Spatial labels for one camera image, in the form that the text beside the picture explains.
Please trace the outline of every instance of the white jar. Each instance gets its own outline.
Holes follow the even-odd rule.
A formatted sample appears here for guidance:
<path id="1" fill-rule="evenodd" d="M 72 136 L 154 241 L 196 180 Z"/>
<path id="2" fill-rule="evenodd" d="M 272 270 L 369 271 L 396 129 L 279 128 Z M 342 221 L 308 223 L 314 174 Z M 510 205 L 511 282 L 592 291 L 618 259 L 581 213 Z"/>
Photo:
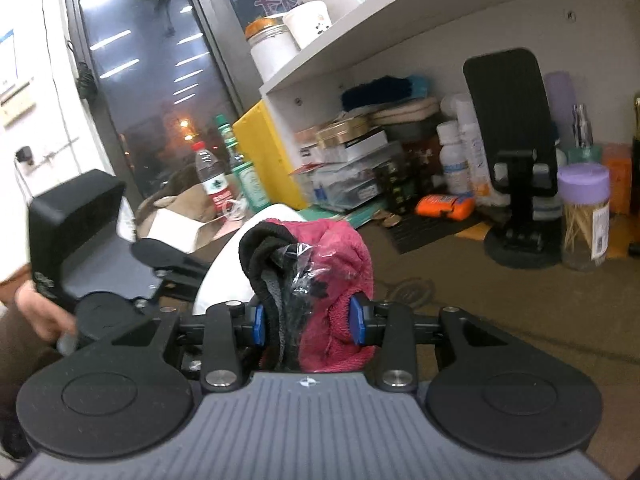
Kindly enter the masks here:
<path id="1" fill-rule="evenodd" d="M 268 81 L 298 53 L 296 41 L 286 25 L 261 30 L 249 38 L 249 46 L 262 82 Z"/>
<path id="2" fill-rule="evenodd" d="M 438 125 L 440 163 L 444 179 L 451 194 L 471 195 L 471 181 L 466 164 L 465 149 L 460 143 L 460 131 L 457 121 Z"/>
<path id="3" fill-rule="evenodd" d="M 320 1 L 307 2 L 294 7 L 282 17 L 282 21 L 289 27 L 300 48 L 305 48 L 331 27 L 326 4 Z"/>

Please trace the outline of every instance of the person's hand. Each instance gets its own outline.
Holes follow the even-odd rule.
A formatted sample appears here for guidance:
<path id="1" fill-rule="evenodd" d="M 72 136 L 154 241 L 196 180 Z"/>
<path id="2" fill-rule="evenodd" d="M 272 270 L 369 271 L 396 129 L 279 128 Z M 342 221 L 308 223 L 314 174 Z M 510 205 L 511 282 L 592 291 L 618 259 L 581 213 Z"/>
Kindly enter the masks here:
<path id="1" fill-rule="evenodd" d="M 76 318 L 37 293 L 33 282 L 26 282 L 18 289 L 15 304 L 34 332 L 47 343 L 56 342 L 65 332 L 76 333 Z"/>

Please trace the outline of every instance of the brown carpet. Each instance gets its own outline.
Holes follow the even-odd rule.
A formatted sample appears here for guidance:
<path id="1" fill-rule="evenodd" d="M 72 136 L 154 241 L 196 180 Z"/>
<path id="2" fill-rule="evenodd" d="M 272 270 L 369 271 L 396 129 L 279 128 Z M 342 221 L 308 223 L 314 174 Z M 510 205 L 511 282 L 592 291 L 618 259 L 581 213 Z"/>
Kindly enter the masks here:
<path id="1" fill-rule="evenodd" d="M 398 254 L 384 229 L 360 229 L 374 264 L 376 299 L 405 301 L 425 314 L 453 304 L 579 368 L 600 387 L 604 416 L 590 456 L 616 479 L 640 463 L 640 262 L 607 260 L 592 274 L 555 266 L 513 270 L 482 244 L 443 238 Z M 429 348 L 421 379 L 436 373 Z"/>

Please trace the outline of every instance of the orange lid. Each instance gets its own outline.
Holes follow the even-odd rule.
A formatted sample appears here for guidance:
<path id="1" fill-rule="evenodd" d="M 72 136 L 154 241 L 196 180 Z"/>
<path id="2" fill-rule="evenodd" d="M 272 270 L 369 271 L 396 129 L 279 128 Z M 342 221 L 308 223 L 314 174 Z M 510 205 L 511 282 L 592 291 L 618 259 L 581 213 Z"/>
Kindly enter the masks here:
<path id="1" fill-rule="evenodd" d="M 252 36 L 255 36 L 261 30 L 264 30 L 268 27 L 273 27 L 275 25 L 279 25 L 278 20 L 274 18 L 258 18 L 254 22 L 249 23 L 244 30 L 244 37 L 249 39 Z"/>

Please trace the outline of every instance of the metal screw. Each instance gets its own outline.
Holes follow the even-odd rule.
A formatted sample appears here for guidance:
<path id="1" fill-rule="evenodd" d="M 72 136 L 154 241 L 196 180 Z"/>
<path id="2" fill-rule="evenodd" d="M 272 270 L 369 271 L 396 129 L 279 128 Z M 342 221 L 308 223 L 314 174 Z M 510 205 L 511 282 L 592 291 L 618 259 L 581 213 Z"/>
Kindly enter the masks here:
<path id="1" fill-rule="evenodd" d="M 382 381 L 387 386 L 393 386 L 395 388 L 402 388 L 411 384 L 414 377 L 405 370 L 387 370 L 382 374 Z"/>
<path id="2" fill-rule="evenodd" d="M 238 376 L 231 370 L 213 370 L 205 377 L 207 383 L 217 388 L 225 388 L 236 382 Z"/>

